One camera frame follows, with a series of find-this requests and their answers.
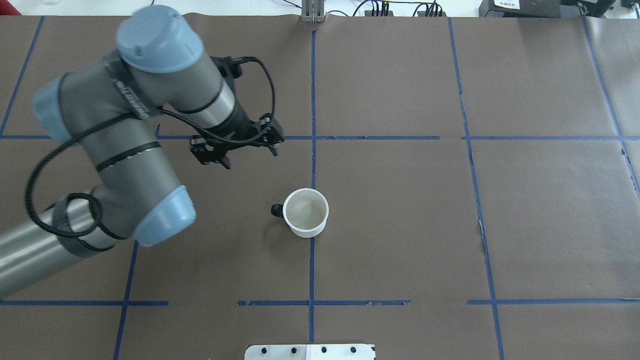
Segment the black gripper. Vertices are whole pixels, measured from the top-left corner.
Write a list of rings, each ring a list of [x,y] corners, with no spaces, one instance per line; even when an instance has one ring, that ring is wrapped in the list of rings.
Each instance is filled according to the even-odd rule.
[[[251,121],[238,102],[229,117],[219,125],[200,127],[205,132],[201,132],[201,136],[190,137],[190,153],[204,166],[215,163],[226,170],[231,170],[231,160],[227,157],[231,150],[246,146],[263,147],[278,157],[278,147],[285,142],[284,131],[274,114],[263,114],[258,121]],[[251,143],[239,143],[251,138]]]

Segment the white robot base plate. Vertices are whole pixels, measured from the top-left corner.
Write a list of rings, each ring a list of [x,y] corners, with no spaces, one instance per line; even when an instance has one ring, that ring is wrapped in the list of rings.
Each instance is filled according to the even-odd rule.
[[[375,360],[374,344],[256,344],[249,346],[245,360]]]

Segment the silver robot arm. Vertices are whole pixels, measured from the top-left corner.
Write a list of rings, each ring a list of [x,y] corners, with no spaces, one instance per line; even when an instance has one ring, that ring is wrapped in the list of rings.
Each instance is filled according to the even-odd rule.
[[[1,299],[126,239],[155,246],[190,227],[194,203],[148,121],[170,116],[197,131],[190,152],[230,169],[227,153],[251,146],[278,154],[285,141],[272,109],[251,120],[234,80],[253,56],[211,57],[176,9],[137,10],[119,25],[116,48],[39,89],[32,111],[59,146],[35,167],[23,201],[29,216],[1,235]],[[35,184],[46,164],[81,146],[101,183],[39,212]]]

